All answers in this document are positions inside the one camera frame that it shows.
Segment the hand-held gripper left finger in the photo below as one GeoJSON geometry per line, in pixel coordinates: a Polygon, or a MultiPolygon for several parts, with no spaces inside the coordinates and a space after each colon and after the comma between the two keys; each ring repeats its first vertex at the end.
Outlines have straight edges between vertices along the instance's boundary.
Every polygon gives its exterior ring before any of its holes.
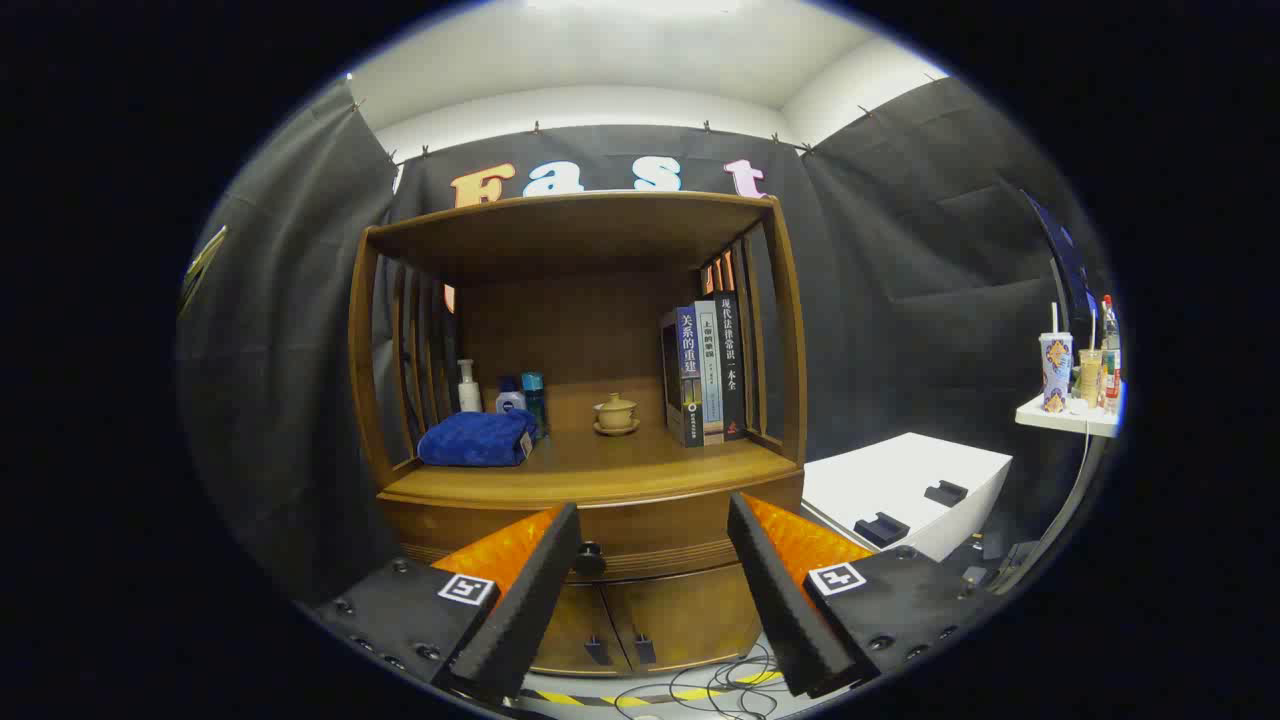
{"type": "Polygon", "coordinates": [[[431,564],[392,559],[315,618],[416,683],[498,703],[520,692],[581,542],[576,505],[559,503],[431,564]]]}

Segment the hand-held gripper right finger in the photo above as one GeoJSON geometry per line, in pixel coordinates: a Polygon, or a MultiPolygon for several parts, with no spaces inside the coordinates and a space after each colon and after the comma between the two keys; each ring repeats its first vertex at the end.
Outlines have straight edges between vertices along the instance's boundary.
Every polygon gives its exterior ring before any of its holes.
{"type": "Polygon", "coordinates": [[[735,492],[727,532],[791,694],[914,667],[978,626],[995,596],[911,546],[870,551],[735,492]]]}

